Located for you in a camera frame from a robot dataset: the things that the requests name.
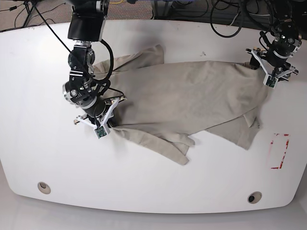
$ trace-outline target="wrinkled fabric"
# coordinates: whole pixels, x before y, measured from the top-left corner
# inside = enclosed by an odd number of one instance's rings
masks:
[[[109,60],[95,66],[105,77]],[[127,100],[115,109],[121,137],[181,164],[206,130],[248,149],[259,130],[258,106],[267,96],[262,69],[240,64],[198,61],[164,64],[160,45],[115,59],[112,88]],[[115,96],[107,91],[103,97]]]

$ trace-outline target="garment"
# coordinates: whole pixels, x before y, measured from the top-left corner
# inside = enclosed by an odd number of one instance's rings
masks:
[[[109,60],[98,63],[96,78],[108,68]],[[203,130],[248,149],[267,96],[264,76],[262,69],[219,61],[164,64],[159,45],[116,58],[111,84],[128,100],[115,109],[113,130],[182,165],[194,145],[188,136]],[[107,91],[104,97],[114,95]]]

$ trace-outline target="white table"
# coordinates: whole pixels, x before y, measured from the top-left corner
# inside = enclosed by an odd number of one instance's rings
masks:
[[[66,39],[69,24],[56,24]],[[223,34],[236,28],[216,26]],[[208,24],[169,21],[107,21],[104,39],[116,57],[161,44],[165,62],[245,62],[245,48],[258,46],[259,32],[242,29],[232,39]],[[96,61],[108,58],[93,45]],[[0,34],[0,159],[10,188],[19,195],[62,204],[149,213],[213,213],[282,207],[291,202],[307,163],[307,46],[291,59],[300,73],[279,83],[263,105],[262,129],[249,151],[200,132],[180,166],[113,133],[98,140],[73,119],[81,110],[62,96],[68,80],[68,53],[41,26]],[[290,134],[281,169],[271,169],[274,133]],[[51,187],[45,195],[38,182]],[[248,196],[262,192],[257,204]]]

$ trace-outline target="beige cloth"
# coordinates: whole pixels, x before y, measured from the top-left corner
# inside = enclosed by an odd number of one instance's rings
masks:
[[[95,66],[104,78],[109,60]],[[248,149],[259,130],[258,106],[267,96],[262,69],[239,64],[199,61],[164,64],[163,49],[155,46],[115,59],[111,86],[127,101],[115,110],[121,137],[179,163],[202,130]],[[107,91],[104,97],[116,95]]]

